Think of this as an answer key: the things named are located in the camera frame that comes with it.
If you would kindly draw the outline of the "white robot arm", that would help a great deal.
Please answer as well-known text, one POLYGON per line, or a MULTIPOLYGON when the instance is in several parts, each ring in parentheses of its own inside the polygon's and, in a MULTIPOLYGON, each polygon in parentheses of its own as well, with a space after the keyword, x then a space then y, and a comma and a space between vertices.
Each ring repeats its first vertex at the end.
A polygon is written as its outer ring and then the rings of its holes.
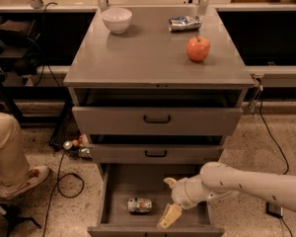
POLYGON ((167 229, 182 215, 183 210, 203 201, 214 201, 238 192, 261 198, 274 205, 296 212, 296 176, 242 171, 219 162, 204 164, 190 178, 164 182, 172 190, 172 204, 167 204, 157 227, 167 229))

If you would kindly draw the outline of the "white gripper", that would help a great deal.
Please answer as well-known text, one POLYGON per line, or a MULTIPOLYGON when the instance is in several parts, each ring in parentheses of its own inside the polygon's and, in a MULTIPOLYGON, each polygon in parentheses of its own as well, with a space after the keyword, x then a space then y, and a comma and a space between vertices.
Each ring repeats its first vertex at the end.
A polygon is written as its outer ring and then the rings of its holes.
POLYGON ((212 202, 222 198, 233 198, 237 195, 234 191, 215 192, 206 187, 199 175, 191 178, 165 178, 164 182, 172 190, 173 204, 167 204, 157 227, 167 229, 172 226, 182 215, 183 209, 188 210, 196 207, 201 202, 212 202))

